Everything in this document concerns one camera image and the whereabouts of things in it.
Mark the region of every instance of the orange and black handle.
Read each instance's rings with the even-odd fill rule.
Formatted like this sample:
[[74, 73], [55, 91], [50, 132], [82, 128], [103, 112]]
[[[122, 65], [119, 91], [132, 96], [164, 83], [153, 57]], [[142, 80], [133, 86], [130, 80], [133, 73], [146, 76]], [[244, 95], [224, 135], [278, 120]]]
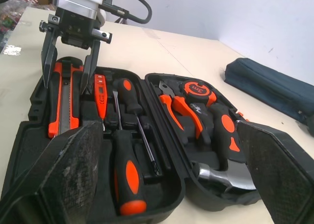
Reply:
[[140, 114], [143, 108], [138, 104], [136, 89], [133, 83], [127, 78], [122, 78], [117, 82], [116, 86], [119, 94], [119, 98], [127, 106], [127, 112], [129, 114]]
[[61, 106], [62, 63], [57, 62], [49, 81], [50, 119], [48, 136], [53, 138], [59, 132], [59, 116]]
[[215, 103], [209, 107], [209, 110], [214, 118], [214, 139], [217, 142], [218, 153], [225, 159], [245, 163], [246, 159], [228, 107]]
[[201, 82], [185, 81], [180, 85], [180, 90], [189, 103], [204, 103], [208, 107], [217, 101], [216, 94]]
[[178, 121], [178, 119], [176, 118], [176, 116], [174, 115], [173, 111], [172, 111], [172, 99], [169, 95], [163, 94], [159, 96], [160, 101], [162, 102], [162, 104], [164, 105], [164, 107], [166, 108], [166, 111], [169, 113], [170, 117], [173, 119], [173, 121], [177, 124], [178, 128], [181, 129], [182, 131], [184, 131], [182, 125], [180, 124], [180, 122]]
[[95, 103], [97, 105], [99, 117], [105, 119], [107, 110], [107, 86], [104, 75], [94, 76]]
[[79, 87], [83, 73], [83, 66], [78, 68], [71, 65], [70, 78], [70, 128], [79, 127]]
[[69, 79], [70, 83], [70, 99], [69, 99], [69, 130], [79, 126], [79, 81], [83, 71], [83, 66], [79, 68], [71, 65], [66, 71], [62, 66], [62, 62], [55, 64], [49, 84], [50, 91], [50, 123], [48, 125], [48, 136], [53, 138], [60, 134], [60, 115], [61, 115], [61, 94], [62, 80]]
[[195, 137], [201, 139], [204, 146], [210, 146], [211, 140], [209, 134], [197, 114], [186, 104], [184, 97], [175, 96], [172, 107], [183, 116], [190, 116], [195, 124]]
[[120, 214], [134, 215], [146, 211], [143, 197], [143, 176], [132, 147], [132, 135], [127, 130], [113, 133], [116, 146], [114, 187]]

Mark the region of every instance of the white table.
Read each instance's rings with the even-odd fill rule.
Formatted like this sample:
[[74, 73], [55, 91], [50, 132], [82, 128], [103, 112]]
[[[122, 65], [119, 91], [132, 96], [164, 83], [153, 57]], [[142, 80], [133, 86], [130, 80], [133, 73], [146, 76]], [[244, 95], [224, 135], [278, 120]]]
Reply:
[[[47, 20], [48, 13], [28, 8], [8, 41], [8, 45], [20, 47], [21, 51], [8, 53], [7, 47], [4, 49], [6, 54], [0, 55], [0, 187], [19, 124], [28, 120], [29, 97], [42, 75], [40, 53], [44, 34], [39, 32], [38, 26], [41, 20]], [[314, 138], [304, 126], [299, 127], [294, 119], [223, 81], [226, 65], [241, 55], [221, 42], [115, 23], [106, 23], [102, 30], [113, 33], [113, 39], [110, 45], [101, 45], [99, 66], [129, 70], [141, 78], [148, 73], [167, 73], [203, 79], [224, 94], [245, 118], [287, 132], [314, 157]], [[58, 58], [74, 56], [84, 59], [88, 54], [88, 51], [60, 41], [57, 48]], [[163, 223], [174, 222], [273, 223], [262, 201], [250, 206], [228, 207], [221, 212], [208, 212], [187, 199]]]

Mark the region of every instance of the screwdriver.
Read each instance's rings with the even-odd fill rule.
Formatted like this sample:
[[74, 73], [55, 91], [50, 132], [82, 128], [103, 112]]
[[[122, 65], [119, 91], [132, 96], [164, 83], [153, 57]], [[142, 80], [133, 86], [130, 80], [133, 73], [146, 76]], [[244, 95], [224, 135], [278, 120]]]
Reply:
[[122, 129], [118, 92], [113, 90], [119, 129], [113, 133], [116, 145], [114, 188], [120, 214], [134, 215], [146, 211], [147, 204], [143, 197], [143, 175], [135, 158], [132, 147], [132, 135]]
[[124, 104], [127, 106], [127, 112], [131, 114], [135, 114], [136, 116], [139, 131], [144, 141], [146, 151], [148, 153], [151, 164], [154, 168], [154, 172], [157, 175], [159, 175], [159, 169], [158, 169], [157, 163], [155, 161], [151, 148], [148, 144], [143, 127], [138, 118], [138, 114], [140, 114], [143, 111], [143, 109], [142, 109], [142, 106], [138, 103], [136, 89], [134, 85], [132, 84], [132, 82], [129, 81], [127, 78], [123, 78], [118, 81], [117, 89], [118, 89], [120, 98], [123, 100]]

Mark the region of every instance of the pliers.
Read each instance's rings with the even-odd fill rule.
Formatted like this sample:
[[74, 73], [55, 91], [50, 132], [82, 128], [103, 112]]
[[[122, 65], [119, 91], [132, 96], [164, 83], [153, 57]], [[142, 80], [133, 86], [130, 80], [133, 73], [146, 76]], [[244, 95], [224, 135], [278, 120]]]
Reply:
[[195, 124], [195, 137], [197, 140], [201, 140], [203, 146], [210, 146], [211, 140], [209, 134], [205, 130], [203, 123], [195, 112], [186, 104], [185, 98], [176, 96], [172, 89], [163, 81], [159, 82], [159, 88], [163, 92], [159, 96], [160, 101], [166, 106], [168, 113], [173, 121], [177, 124], [180, 130], [184, 131], [184, 128], [175, 117], [172, 108], [183, 116], [189, 116], [192, 118]]

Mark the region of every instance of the screwdriver shaft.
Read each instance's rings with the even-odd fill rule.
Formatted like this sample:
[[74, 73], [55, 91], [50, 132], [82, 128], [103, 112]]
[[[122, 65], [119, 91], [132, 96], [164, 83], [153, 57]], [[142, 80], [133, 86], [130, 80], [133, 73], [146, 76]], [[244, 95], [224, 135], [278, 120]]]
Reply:
[[138, 123], [139, 131], [141, 132], [141, 136], [142, 136], [142, 139], [143, 139], [143, 141], [144, 141], [144, 144], [145, 144], [145, 147], [146, 147], [146, 150], [147, 150], [149, 159], [150, 159], [150, 161], [151, 161], [151, 163], [152, 163], [152, 165], [153, 165], [153, 168], [154, 168], [155, 173], [156, 173], [157, 175], [159, 175], [159, 169], [158, 169], [157, 163], [156, 163], [156, 161], [155, 161], [155, 158], [154, 158], [154, 156], [153, 156], [153, 153], [152, 153], [152, 151], [151, 151], [151, 148], [150, 148], [150, 146], [149, 146], [149, 144], [148, 144], [148, 141], [147, 141], [147, 139], [146, 139], [146, 136], [145, 136], [143, 127], [142, 127], [142, 125], [141, 125], [141, 123], [140, 123], [139, 118], [138, 118], [137, 115], [136, 115], [136, 118], [137, 118], [137, 123]]
[[113, 91], [113, 96], [114, 96], [114, 104], [116, 107], [116, 113], [118, 114], [118, 120], [119, 120], [119, 130], [122, 130], [122, 123], [121, 123], [121, 113], [119, 109], [119, 100], [118, 100], [118, 92]]

